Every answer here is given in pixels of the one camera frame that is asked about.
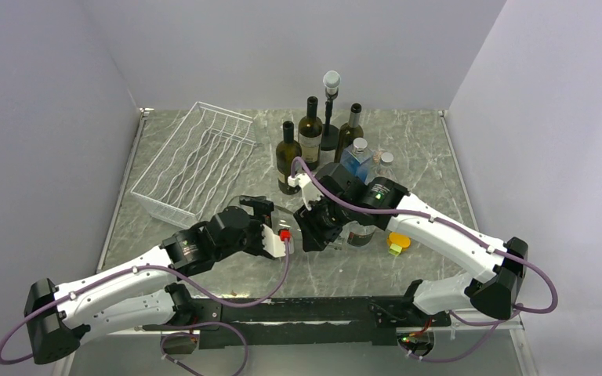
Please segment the dark green wine bottle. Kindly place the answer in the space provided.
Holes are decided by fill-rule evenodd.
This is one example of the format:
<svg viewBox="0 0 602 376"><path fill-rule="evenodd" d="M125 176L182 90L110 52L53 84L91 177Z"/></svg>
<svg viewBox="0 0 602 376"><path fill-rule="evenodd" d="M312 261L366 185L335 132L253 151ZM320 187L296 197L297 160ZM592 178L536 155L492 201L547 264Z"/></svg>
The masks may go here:
<svg viewBox="0 0 602 376"><path fill-rule="evenodd" d="M282 141L276 146L275 157L277 166L277 183L279 190L286 195L299 191L298 186L288 185L288 177L292 173L292 161L301 156L301 147L294 138L295 126L293 121L282 124Z"/></svg>

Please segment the wine bottle with cream label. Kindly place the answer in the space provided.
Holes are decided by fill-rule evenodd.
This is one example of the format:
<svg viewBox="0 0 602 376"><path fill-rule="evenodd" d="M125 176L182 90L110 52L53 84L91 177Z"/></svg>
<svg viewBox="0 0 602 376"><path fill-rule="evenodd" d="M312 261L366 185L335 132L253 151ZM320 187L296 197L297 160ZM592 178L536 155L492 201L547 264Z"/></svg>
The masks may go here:
<svg viewBox="0 0 602 376"><path fill-rule="evenodd" d="M298 123L297 139L301 146L301 157L310 170L319 165L323 123L317 116L318 99L309 96L306 101L306 114Z"/></svg>

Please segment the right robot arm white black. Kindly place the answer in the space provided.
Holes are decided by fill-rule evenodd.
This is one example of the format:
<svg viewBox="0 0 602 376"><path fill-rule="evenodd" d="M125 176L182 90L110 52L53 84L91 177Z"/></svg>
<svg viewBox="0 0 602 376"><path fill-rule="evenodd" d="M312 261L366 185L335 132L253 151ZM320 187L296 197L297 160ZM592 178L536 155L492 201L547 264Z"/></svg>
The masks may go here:
<svg viewBox="0 0 602 376"><path fill-rule="evenodd" d="M405 293L401 315L420 325L431 315L474 308L496 320L508 320L524 279L517 259L527 244L488 237L431 208L404 186L386 177L363 183L341 164L325 165L317 174L298 171L288 177L298 187L303 206L294 218L305 252L323 251L344 226L361 224L399 233L424 244L463 268L443 280L416 280Z"/></svg>

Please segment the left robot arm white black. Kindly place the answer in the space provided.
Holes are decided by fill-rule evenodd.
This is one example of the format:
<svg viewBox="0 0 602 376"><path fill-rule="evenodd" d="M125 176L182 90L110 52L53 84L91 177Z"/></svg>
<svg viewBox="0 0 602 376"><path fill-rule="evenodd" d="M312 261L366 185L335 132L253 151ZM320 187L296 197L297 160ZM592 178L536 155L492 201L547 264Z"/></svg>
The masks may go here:
<svg viewBox="0 0 602 376"><path fill-rule="evenodd" d="M241 203L253 213L228 206L104 272L64 284L33 283L24 308L33 361L55 362L86 342L138 325L185 328L196 313L190 277L239 252L286 259L293 241L288 229L273 228L273 203L249 196Z"/></svg>

